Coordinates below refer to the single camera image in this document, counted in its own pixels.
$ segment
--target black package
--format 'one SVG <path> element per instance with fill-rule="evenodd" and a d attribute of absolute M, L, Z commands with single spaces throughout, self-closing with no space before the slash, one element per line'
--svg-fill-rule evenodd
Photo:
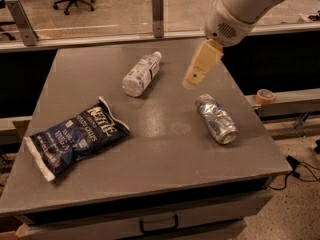
<path fill-rule="evenodd" d="M 102 97 L 76 117 L 26 137 L 26 144 L 47 181 L 76 161 L 129 135 Z"/>

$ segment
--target drawer handle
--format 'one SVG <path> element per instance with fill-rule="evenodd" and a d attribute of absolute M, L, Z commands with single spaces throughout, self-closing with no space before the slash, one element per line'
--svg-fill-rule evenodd
<path fill-rule="evenodd" d="M 178 216 L 175 214 L 174 215 L 174 226 L 169 227 L 169 228 L 163 228 L 163 229 L 156 229 L 156 230 L 145 230 L 144 226 L 143 226 L 143 221 L 140 220 L 140 231 L 142 234 L 145 235 L 155 235 L 155 234 L 161 234 L 161 233 L 168 233 L 171 231 L 174 231 L 178 228 L 179 226 L 179 220 L 178 220 Z"/>

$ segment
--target table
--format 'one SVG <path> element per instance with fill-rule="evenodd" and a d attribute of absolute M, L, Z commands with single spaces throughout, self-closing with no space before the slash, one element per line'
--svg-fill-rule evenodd
<path fill-rule="evenodd" d="M 196 89 L 181 82 L 203 38 L 161 39 L 61 49 L 26 135 L 74 117 L 102 96 L 131 134 L 47 182 L 25 145 L 18 153 L 0 216 L 17 216 L 32 239 L 225 239 L 271 199 L 273 177 L 291 168 L 220 63 Z M 123 77 L 144 54 L 161 69 L 141 97 Z M 221 146 L 194 102 L 208 93 L 240 134 Z"/>

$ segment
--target roll of tape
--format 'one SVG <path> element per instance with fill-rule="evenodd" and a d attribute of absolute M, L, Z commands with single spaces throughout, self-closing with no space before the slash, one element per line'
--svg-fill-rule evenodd
<path fill-rule="evenodd" d="M 260 104 L 269 104 L 274 100 L 274 98 L 274 94 L 267 89 L 260 89 L 256 95 L 256 100 Z"/>

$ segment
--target floor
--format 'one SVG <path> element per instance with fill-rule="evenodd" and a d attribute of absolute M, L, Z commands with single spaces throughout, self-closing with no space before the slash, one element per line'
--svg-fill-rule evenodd
<path fill-rule="evenodd" d="M 73 7 L 68 16 L 64 15 L 62 6 L 59 10 L 54 10 L 53 1 L 56 0 L 21 0 L 40 38 L 145 34 L 152 29 L 151 0 L 96 0 L 95 11 L 90 12 L 86 6 L 79 5 L 78 8 Z M 212 0 L 165 0 L 165 30 L 203 29 L 211 2 Z M 287 0 L 269 11 L 258 25 L 296 23 L 301 19 L 301 14 L 313 14 L 319 9 L 319 0 Z M 3 20 L 10 18 L 10 15 L 3 13 L 0 17 Z M 12 33 L 19 39 L 14 29 Z M 293 128 L 294 122 L 295 118 L 267 121 L 264 125 L 284 157 L 290 155 L 300 162 L 320 168 L 320 155 L 314 151 L 315 141 L 320 139 L 319 116 L 311 116 L 306 121 L 305 137 Z M 319 170 L 313 171 L 319 178 Z M 303 166 L 299 166 L 297 172 L 301 179 L 314 179 Z M 10 169 L 7 168 L 1 174 L 0 195 L 9 173 Z M 256 216 L 245 218 L 247 227 L 235 240 L 320 240 L 319 183 L 319 180 L 303 182 L 292 175 L 288 177 L 284 190 L 275 190 L 274 197 Z M 284 177 L 276 178 L 272 186 L 283 187 Z M 8 228 L 16 227 L 15 221 L 7 223 Z"/>

